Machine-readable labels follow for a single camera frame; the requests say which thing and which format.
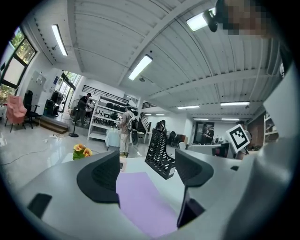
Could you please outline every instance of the glossy floor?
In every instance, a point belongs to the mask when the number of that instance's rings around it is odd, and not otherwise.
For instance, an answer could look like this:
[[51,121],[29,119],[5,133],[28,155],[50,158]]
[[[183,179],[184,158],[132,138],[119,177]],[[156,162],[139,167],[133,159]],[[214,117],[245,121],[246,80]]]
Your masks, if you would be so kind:
[[[88,146],[93,154],[106,151],[106,145],[101,140],[87,140],[88,130],[78,127],[78,138],[71,138],[68,134],[58,135],[42,127],[14,126],[10,133],[10,126],[4,127],[0,122],[0,158],[1,172],[5,181],[13,190],[35,178],[45,169],[66,161],[72,157],[73,146],[82,143]],[[129,158],[145,157],[148,151],[147,144],[131,146]],[[167,152],[173,156],[175,148],[168,147]]]

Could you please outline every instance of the wooden platform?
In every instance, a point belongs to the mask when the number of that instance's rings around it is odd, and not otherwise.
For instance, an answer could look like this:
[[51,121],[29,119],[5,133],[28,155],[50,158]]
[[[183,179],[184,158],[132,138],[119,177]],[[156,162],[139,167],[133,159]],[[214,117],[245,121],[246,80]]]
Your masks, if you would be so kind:
[[46,116],[37,117],[34,119],[34,122],[39,124],[43,128],[49,129],[59,134],[64,134],[69,129],[67,123],[60,122]]

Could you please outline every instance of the staircase railing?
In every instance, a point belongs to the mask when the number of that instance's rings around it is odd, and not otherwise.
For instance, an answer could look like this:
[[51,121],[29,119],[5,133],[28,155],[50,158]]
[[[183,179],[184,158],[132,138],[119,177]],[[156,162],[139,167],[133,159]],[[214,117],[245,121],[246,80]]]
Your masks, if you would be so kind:
[[144,113],[141,113],[141,117],[140,117],[140,120],[141,120],[141,123],[142,125],[144,126],[145,128],[145,131],[149,132],[150,131],[150,128],[151,128],[151,122],[148,123]]
[[87,86],[87,85],[84,85],[83,86],[83,89],[82,89],[83,92],[90,92],[92,95],[95,95],[95,96],[104,96],[104,97],[109,97],[111,99],[114,99],[114,100],[117,100],[119,102],[122,102],[122,103],[125,103],[125,104],[128,104],[128,100],[126,99],[123,99],[121,97],[118,97],[116,95],[113,95],[113,94],[110,94],[108,92],[104,92],[104,91],[101,91],[99,89],[96,89],[96,88],[92,88],[90,86]]
[[150,102],[145,102],[142,104],[142,108],[149,108],[149,107],[157,107],[155,104],[152,104]]

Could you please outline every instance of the person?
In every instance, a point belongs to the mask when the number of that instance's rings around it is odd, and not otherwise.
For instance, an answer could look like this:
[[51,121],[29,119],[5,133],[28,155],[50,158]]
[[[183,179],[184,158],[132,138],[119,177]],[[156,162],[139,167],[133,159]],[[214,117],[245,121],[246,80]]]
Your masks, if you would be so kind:
[[167,133],[167,129],[165,128],[165,120],[161,120],[156,124],[155,129],[163,131],[164,133]]
[[206,137],[205,144],[211,144],[212,139],[214,138],[214,130],[212,130],[211,127],[209,127],[207,130],[208,132],[204,134]]
[[160,130],[161,121],[157,122],[155,129]]
[[86,105],[86,113],[85,117],[91,119],[92,117],[92,110],[94,108],[93,100],[90,100],[89,103]]
[[131,111],[131,106],[127,104],[125,106],[125,113],[123,114],[122,121],[119,124],[119,128],[121,128],[120,157],[128,157],[128,149],[130,142],[130,132],[128,129],[128,123],[132,117],[134,117],[134,114]]
[[[249,141],[251,142],[252,140],[252,136],[251,134],[245,129],[245,122],[244,121],[237,121],[236,124],[240,124],[242,126],[242,128],[244,129]],[[248,154],[247,148],[245,147],[244,149],[240,150],[237,153],[236,159],[242,160],[244,158],[244,156]]]
[[81,125],[82,126],[86,126],[87,124],[84,122],[84,116],[85,116],[85,106],[86,103],[88,101],[88,99],[91,97],[92,95],[90,93],[88,93],[86,96],[83,96],[82,98],[80,98],[77,107],[78,107],[78,113],[76,113],[75,115],[77,115],[77,118],[73,121],[73,123],[75,123],[77,120],[80,119],[81,121]]

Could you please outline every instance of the yellow flower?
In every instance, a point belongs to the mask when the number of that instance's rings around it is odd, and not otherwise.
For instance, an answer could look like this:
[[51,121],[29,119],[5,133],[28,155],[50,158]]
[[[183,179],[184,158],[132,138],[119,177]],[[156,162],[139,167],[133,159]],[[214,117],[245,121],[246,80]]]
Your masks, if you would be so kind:
[[83,154],[84,154],[84,157],[85,157],[85,158],[93,155],[92,151],[91,151],[89,148],[86,148],[86,149],[83,151]]
[[81,151],[83,149],[83,145],[82,144],[77,144],[74,146],[73,148],[75,151]]

